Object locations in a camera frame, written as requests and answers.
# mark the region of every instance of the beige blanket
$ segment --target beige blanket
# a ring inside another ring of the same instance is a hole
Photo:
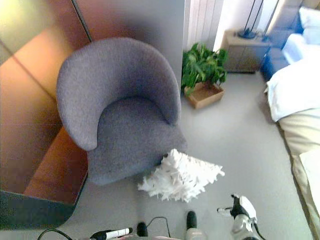
[[[296,112],[280,119],[279,124],[284,131],[286,142],[290,148],[294,177],[309,211],[310,229],[314,238],[320,239],[320,217],[313,198],[313,195],[319,194],[320,187],[314,188],[310,186],[307,175],[308,170],[305,169],[306,165],[302,162],[302,160],[305,162],[306,156],[310,155],[305,153],[320,149],[320,108]],[[317,171],[318,175],[320,175],[320,169],[314,169],[313,174],[317,174]]]

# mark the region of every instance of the potted plant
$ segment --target potted plant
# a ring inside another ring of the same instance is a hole
[[[226,50],[214,52],[198,43],[183,53],[181,88],[194,108],[203,108],[224,95],[221,84],[226,81],[226,59]]]

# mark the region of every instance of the gray armchair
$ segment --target gray armchair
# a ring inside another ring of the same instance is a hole
[[[158,165],[173,148],[187,149],[177,80],[148,44],[109,38],[75,51],[60,69],[56,95],[62,123],[87,151],[88,178],[98,185]]]

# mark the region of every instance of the black wheel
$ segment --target black wheel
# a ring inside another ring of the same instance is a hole
[[[140,222],[138,226],[136,226],[136,234],[139,237],[148,237],[147,225],[144,222]]]
[[[189,211],[186,216],[186,229],[196,229],[197,228],[197,215],[194,211]]]

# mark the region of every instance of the white curtain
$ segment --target white curtain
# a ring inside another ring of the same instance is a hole
[[[183,49],[189,50],[194,43],[215,44],[224,0],[186,0]]]

